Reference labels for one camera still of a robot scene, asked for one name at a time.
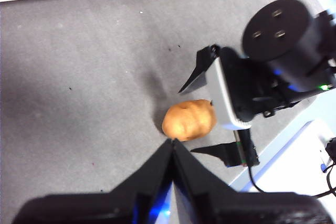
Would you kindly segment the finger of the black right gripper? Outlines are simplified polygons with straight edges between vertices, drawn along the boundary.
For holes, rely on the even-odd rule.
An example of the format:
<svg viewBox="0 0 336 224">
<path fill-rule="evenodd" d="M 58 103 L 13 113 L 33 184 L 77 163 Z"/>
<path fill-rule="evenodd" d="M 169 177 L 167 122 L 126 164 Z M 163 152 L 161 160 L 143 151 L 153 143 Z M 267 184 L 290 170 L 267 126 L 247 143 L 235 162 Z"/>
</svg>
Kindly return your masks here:
<svg viewBox="0 0 336 224">
<path fill-rule="evenodd" d="M 240 154 L 236 142 L 194 148 L 191 152 L 207 154 L 219 158 L 226 167 L 240 165 Z"/>
<path fill-rule="evenodd" d="M 207 84 L 206 71 L 218 57 L 219 45 L 207 46 L 196 53 L 196 65 L 190 77 L 179 90 L 179 94 L 191 93 Z"/>
</svg>

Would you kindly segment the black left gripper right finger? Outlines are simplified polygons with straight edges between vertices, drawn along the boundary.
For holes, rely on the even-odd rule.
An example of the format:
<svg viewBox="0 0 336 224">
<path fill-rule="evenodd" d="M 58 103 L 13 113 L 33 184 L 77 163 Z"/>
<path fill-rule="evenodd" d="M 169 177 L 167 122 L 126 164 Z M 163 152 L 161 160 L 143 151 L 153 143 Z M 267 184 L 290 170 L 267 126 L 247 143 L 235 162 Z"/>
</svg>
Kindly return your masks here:
<svg viewBox="0 0 336 224">
<path fill-rule="evenodd" d="M 296 193 L 238 192 L 172 142 L 175 184 L 194 223 L 332 223 L 315 198 Z"/>
</svg>

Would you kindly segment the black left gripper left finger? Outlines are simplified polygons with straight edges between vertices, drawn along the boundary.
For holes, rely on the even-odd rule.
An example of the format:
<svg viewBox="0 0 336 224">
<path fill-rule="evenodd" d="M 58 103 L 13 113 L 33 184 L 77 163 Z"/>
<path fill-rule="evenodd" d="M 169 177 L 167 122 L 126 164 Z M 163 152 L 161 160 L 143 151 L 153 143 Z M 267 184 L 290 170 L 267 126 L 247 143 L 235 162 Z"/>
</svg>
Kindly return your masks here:
<svg viewBox="0 0 336 224">
<path fill-rule="evenodd" d="M 173 145 L 166 140 L 110 192 L 47 195 L 27 201 L 13 223 L 155 223 L 172 179 Z"/>
</svg>

